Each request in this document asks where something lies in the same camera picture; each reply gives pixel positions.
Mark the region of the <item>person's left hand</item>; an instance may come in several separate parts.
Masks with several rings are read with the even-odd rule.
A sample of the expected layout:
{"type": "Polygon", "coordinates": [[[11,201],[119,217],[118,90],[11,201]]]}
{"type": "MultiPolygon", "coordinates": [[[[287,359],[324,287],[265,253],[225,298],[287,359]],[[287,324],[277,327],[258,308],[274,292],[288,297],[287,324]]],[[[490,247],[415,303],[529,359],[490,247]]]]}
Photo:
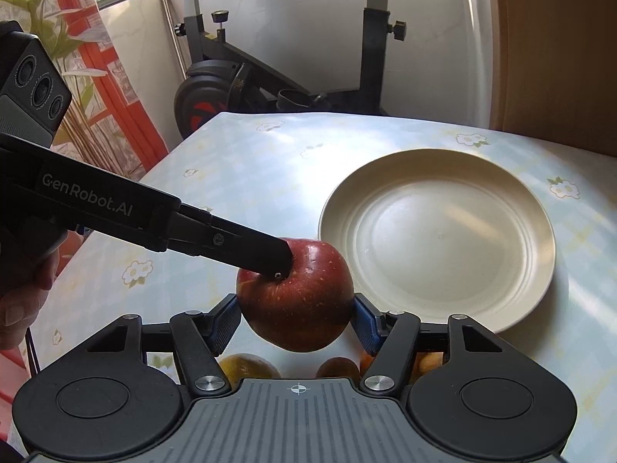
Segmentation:
{"type": "Polygon", "coordinates": [[[60,261],[59,250],[53,251],[35,272],[31,281],[12,289],[1,298],[1,349],[16,348],[25,338],[29,326],[37,320],[45,304],[60,261]]]}

